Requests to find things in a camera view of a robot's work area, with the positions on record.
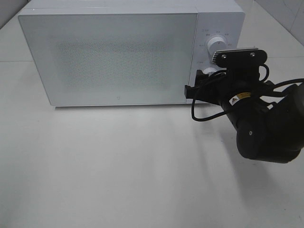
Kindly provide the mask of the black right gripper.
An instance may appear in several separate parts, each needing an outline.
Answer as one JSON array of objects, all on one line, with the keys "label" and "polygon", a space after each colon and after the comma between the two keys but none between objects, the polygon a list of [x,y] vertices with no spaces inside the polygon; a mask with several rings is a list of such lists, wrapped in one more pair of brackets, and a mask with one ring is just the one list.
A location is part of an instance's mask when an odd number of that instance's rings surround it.
[{"label": "black right gripper", "polygon": [[221,106],[223,111],[203,122],[226,115],[233,124],[261,124],[264,107],[261,99],[253,99],[254,92],[262,85],[258,71],[218,71],[211,75],[196,71],[195,86],[184,86],[186,99],[201,99]]}]

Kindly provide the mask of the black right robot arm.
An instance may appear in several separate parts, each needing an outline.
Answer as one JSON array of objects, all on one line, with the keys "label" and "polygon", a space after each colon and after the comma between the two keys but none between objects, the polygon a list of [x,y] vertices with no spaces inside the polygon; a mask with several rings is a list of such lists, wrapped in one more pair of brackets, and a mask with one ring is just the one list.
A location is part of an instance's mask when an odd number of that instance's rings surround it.
[{"label": "black right robot arm", "polygon": [[192,101],[218,105],[222,112],[199,122],[227,116],[237,132],[237,149],[247,159],[288,163],[304,146],[304,81],[278,84],[260,80],[258,69],[199,72],[195,86],[185,86]]}]

